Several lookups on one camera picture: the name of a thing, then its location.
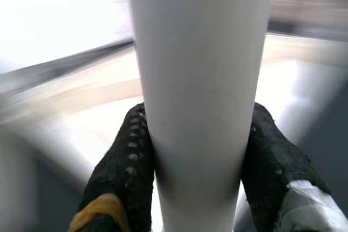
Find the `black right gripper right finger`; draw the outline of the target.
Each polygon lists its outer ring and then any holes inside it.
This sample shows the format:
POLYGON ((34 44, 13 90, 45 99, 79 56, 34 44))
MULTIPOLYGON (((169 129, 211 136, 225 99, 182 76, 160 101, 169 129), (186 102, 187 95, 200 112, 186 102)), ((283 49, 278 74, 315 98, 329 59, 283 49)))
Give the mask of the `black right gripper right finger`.
POLYGON ((257 232, 273 232, 290 182, 304 180, 330 192, 309 157, 282 134, 259 103, 253 107, 241 179, 257 232))

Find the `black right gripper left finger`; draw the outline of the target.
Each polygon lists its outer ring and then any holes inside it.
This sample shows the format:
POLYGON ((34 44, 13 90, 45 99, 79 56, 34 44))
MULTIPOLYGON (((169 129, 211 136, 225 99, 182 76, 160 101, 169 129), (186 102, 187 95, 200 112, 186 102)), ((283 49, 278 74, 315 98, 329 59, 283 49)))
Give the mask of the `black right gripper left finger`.
POLYGON ((130 232, 151 231, 154 152, 144 104, 132 107, 112 146, 96 165, 78 209, 112 193, 125 207, 130 232))

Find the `white plastic table leg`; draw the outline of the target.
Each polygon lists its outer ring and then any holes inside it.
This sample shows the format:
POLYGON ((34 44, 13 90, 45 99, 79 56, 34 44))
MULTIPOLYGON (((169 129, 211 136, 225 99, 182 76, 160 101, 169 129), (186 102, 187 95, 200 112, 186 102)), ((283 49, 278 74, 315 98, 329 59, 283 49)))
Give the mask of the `white plastic table leg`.
POLYGON ((231 232, 271 0, 129 0, 164 232, 231 232))

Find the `yellow rubber band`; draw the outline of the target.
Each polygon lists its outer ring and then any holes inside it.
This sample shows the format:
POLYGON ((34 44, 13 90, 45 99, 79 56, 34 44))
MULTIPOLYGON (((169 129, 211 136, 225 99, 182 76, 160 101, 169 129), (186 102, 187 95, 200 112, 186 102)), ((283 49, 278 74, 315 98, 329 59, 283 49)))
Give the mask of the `yellow rubber band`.
POLYGON ((112 193, 97 197, 75 214, 67 232, 78 232, 88 225, 97 214, 111 216, 122 232, 131 232, 125 207, 119 197, 112 193))

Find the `white plastic table top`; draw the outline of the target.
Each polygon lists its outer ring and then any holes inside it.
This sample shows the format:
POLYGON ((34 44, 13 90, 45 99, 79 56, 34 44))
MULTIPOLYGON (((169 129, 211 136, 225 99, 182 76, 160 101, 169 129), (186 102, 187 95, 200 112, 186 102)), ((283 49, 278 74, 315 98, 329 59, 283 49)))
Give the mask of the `white plastic table top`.
MULTIPOLYGON (((256 101, 299 142, 347 79, 348 39, 268 34, 256 101)), ((1 75, 0 128, 82 189, 128 109, 141 101, 135 49, 123 44, 1 75)))

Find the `black tablecloth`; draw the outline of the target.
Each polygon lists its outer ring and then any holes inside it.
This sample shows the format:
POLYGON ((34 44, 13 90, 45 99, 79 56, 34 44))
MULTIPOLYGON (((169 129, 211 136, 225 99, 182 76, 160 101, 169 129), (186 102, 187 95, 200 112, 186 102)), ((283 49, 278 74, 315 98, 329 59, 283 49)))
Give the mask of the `black tablecloth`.
MULTIPOLYGON (((326 40, 347 39, 348 34, 344 39, 331 37, 326 40)), ((132 39, 123 39, 78 54, 94 50, 114 52, 123 44, 134 47, 132 39)), ((347 132, 348 79, 315 120, 307 135, 293 143, 312 158, 334 199, 348 216, 347 132)), ((0 128, 0 232, 64 232, 82 189, 72 186, 47 167, 25 139, 7 128, 0 128)))

